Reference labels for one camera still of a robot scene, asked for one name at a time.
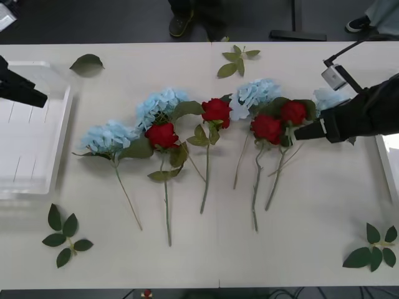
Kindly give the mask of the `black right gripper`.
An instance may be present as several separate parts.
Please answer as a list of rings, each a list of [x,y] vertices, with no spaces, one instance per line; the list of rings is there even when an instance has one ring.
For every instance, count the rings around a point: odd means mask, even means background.
[[[295,130],[296,140],[314,140],[326,137],[330,143],[347,141],[354,144],[357,137],[347,136],[342,117],[339,115],[341,107],[347,104],[348,102],[342,102],[334,107],[321,110],[318,120]]]

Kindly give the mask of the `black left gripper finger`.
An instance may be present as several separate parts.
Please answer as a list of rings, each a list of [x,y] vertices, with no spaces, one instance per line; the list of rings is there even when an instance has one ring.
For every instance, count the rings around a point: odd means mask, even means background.
[[[34,88],[8,84],[1,84],[1,98],[39,108],[43,108],[48,99],[47,95]]]
[[[35,88],[36,85],[32,83],[30,80],[10,70],[9,64],[3,56],[0,56],[0,61],[1,61],[1,81],[10,83],[11,85],[15,86],[23,86],[31,89]]]

